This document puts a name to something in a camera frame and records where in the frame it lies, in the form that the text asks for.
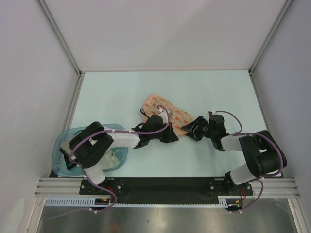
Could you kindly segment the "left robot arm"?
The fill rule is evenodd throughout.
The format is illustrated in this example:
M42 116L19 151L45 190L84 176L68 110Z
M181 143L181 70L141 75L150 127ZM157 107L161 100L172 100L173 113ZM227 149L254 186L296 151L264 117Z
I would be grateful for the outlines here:
M100 166L104 154L119 147L142 148L151 140L162 143L178 141L172 123L159 115L152 115L129 131L106 128L99 122L93 122L69 142L69 157L76 161L91 180L90 188L97 194L107 190L105 174Z

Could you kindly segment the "pink mesh laundry bag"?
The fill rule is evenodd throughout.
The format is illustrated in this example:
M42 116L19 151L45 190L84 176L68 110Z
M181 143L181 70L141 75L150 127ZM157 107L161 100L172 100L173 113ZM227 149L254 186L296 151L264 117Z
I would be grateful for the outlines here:
M174 106L169 100L160 95L152 94L145 100L144 104L142 105L143 122L146 122L147 117L150 117L151 115L158 115L158 105L162 105L167 110L172 111L173 114L170 118L170 122L172 123L173 131L175 134L177 136L186 135L187 132L181 130L181 127L194 121L194 117L187 111Z

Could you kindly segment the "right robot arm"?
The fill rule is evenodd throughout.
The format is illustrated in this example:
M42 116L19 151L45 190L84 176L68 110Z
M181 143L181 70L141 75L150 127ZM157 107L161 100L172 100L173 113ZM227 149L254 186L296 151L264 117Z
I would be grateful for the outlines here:
M226 132L225 119L222 115L209 113L206 120L199 116L193 122L181 127L186 136L195 141L206 137L219 151L240 151L243 153L245 164L227 172L223 181L223 190L237 194L242 185L261 177L273 177L282 173L287 166L287 158L269 131L256 133L229 134Z

